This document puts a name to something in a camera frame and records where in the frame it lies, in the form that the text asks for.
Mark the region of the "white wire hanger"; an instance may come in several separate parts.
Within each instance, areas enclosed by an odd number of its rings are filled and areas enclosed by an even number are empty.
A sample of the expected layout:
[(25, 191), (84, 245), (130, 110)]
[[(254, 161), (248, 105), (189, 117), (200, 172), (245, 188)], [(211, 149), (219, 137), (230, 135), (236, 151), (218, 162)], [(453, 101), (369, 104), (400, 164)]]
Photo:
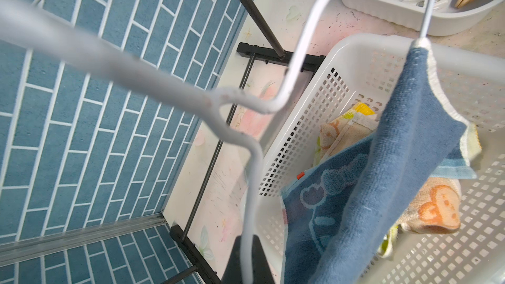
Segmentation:
[[(204, 92), (163, 74), (143, 61), (111, 47), (94, 35), (69, 27), (22, 0), (1, 0), (1, 39), (19, 46), (38, 49), (63, 59), (81, 70), (98, 74), (135, 92), (196, 114), (221, 140), (242, 146), (251, 154), (249, 189), (240, 247), (241, 276), (252, 283), (253, 227), (259, 206), (262, 148), (253, 137), (231, 129), (222, 119), (220, 108), (238, 104), (262, 114), (282, 109), (294, 88), (307, 49), (320, 16), (330, 0), (316, 0), (302, 31), (297, 48), (277, 96), (263, 101), (241, 89), (221, 88)], [(418, 39), (427, 38), (435, 0), (427, 0)]]

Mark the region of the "yellow green towel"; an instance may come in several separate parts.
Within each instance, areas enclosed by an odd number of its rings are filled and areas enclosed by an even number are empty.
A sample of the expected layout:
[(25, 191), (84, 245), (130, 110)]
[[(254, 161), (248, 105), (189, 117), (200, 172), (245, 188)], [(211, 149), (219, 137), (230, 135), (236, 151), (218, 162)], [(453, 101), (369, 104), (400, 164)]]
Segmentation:
[[(370, 135), (377, 128), (375, 112), (362, 102), (354, 104), (351, 109), (327, 124), (320, 126), (316, 142), (313, 166), (325, 162), (330, 157), (354, 145)], [(321, 253), (327, 248), (328, 241), (335, 235), (339, 218), (328, 205), (319, 206), (314, 211), (314, 227), (329, 227), (328, 231), (317, 231), (318, 249)]]

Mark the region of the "white perforated plastic basket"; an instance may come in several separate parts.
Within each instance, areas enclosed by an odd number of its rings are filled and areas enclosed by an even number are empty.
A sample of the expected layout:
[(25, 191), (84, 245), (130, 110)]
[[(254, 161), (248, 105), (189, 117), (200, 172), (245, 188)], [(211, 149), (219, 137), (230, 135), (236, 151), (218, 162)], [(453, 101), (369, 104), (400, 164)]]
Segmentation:
[(224, 283), (503, 283), (504, 60), (340, 41), (246, 202)]

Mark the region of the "orange bunny towel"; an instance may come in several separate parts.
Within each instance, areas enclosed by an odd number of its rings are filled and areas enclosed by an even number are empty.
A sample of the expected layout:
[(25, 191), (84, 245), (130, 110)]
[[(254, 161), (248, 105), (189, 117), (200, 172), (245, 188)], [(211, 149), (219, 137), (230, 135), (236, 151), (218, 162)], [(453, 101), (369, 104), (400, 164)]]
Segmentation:
[(392, 210), (385, 222), (420, 234), (450, 234), (460, 228), (460, 179), (475, 176), (469, 145), (478, 137), (464, 119), (441, 108), (435, 119), (420, 109), (412, 113), (386, 108), (370, 144), (368, 162), (357, 190), (387, 197)]

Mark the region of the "blue bear towel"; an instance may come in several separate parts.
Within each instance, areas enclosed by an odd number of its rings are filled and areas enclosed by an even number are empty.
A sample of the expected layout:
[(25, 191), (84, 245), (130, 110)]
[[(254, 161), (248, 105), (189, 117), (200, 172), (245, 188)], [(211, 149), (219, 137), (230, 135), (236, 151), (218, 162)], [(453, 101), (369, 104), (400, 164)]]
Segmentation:
[(377, 130), (282, 190), (282, 282), (354, 283), (436, 168), (468, 160), (468, 131), (415, 40)]

